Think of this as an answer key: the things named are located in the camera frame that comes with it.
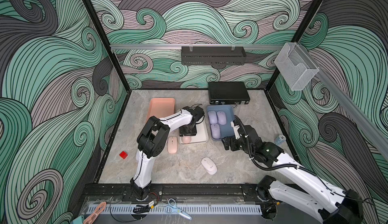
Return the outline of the purple mouse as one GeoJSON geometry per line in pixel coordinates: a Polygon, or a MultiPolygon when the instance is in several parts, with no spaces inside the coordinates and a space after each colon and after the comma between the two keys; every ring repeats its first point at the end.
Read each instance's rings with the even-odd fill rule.
{"type": "Polygon", "coordinates": [[[223,111],[217,111],[216,112],[217,119],[218,119],[218,124],[219,125],[226,125],[227,124],[227,117],[226,113],[223,111]]]}
{"type": "Polygon", "coordinates": [[[208,111],[208,118],[209,118],[209,123],[212,124],[217,124],[218,123],[218,116],[217,113],[213,110],[208,111]]]}
{"type": "Polygon", "coordinates": [[[220,126],[218,124],[211,124],[211,136],[213,139],[220,139],[221,138],[221,130],[220,126]]]}

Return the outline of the blue storage tray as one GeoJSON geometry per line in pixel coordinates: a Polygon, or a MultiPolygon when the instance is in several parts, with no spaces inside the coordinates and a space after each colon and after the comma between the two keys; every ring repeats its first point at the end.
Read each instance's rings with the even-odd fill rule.
{"type": "Polygon", "coordinates": [[[217,140],[221,140],[224,137],[234,136],[233,128],[230,124],[230,122],[234,121],[234,112],[233,112],[232,107],[230,105],[209,105],[206,108],[207,117],[208,117],[208,111],[211,111],[211,110],[213,110],[215,112],[223,111],[226,113],[226,117],[227,117],[227,124],[226,125],[219,125],[220,130],[221,130],[221,138],[220,139],[213,139],[213,140],[217,141],[217,140]]]}

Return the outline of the cream storage tray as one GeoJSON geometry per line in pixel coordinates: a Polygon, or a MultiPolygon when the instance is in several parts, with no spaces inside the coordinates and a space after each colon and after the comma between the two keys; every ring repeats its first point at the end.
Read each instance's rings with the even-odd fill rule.
{"type": "MultiPolygon", "coordinates": [[[[192,140],[191,140],[191,143],[189,144],[202,144],[202,143],[206,143],[209,140],[205,119],[201,124],[197,125],[197,130],[198,130],[197,135],[191,136],[192,140]]],[[[181,138],[182,138],[181,136],[178,137],[179,144],[188,145],[188,144],[182,144],[181,138]]]]}

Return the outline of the pink mouse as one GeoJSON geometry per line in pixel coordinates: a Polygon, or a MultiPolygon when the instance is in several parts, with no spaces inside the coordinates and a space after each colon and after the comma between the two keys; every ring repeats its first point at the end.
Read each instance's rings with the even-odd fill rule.
{"type": "Polygon", "coordinates": [[[181,138],[182,144],[189,144],[189,143],[191,143],[191,140],[192,140],[192,137],[191,137],[191,136],[183,136],[183,137],[181,138]]]}

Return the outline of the peach mouse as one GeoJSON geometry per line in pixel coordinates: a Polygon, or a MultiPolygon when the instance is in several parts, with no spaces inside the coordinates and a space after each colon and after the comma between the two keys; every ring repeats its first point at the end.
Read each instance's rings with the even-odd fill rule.
{"type": "Polygon", "coordinates": [[[167,150],[170,154],[177,152],[178,139],[175,136],[170,136],[167,140],[167,150]]]}

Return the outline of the pink storage tray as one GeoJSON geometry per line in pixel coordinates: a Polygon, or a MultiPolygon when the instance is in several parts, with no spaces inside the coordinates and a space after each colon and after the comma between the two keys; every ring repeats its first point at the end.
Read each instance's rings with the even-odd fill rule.
{"type": "Polygon", "coordinates": [[[165,118],[173,115],[175,112],[174,98],[152,98],[148,108],[148,113],[145,122],[152,116],[156,118],[165,118]]]}

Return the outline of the white mouse with logo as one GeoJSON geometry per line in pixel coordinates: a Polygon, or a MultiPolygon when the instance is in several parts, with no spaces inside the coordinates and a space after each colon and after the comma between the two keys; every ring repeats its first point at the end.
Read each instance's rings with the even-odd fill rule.
{"type": "Polygon", "coordinates": [[[217,166],[216,164],[214,163],[214,161],[212,159],[210,159],[209,157],[204,157],[202,160],[201,160],[201,164],[203,166],[203,168],[205,169],[205,171],[210,174],[210,175],[214,175],[217,173],[217,166]]]}

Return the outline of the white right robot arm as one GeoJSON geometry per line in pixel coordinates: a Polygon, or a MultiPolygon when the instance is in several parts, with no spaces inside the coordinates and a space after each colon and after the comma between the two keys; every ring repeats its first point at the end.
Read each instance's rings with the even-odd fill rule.
{"type": "Polygon", "coordinates": [[[226,150],[245,152],[263,171],[275,171],[297,185],[288,186],[265,176],[257,186],[258,197],[267,202],[262,216],[276,214],[275,201],[284,202],[315,218],[321,224],[360,224],[364,218],[362,199],[354,190],[343,190],[296,162],[282,148],[264,142],[251,126],[237,126],[234,136],[221,139],[226,150]]]}

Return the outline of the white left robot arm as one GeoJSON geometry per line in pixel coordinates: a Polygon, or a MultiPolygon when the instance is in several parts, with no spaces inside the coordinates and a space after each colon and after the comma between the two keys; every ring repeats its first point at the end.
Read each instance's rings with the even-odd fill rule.
{"type": "Polygon", "coordinates": [[[156,157],[163,151],[170,132],[182,128],[183,134],[193,136],[196,124],[204,118],[200,106],[186,106],[179,112],[164,118],[151,116],[137,137],[138,165],[134,177],[130,180],[133,195],[144,200],[150,192],[152,169],[156,157]]]}

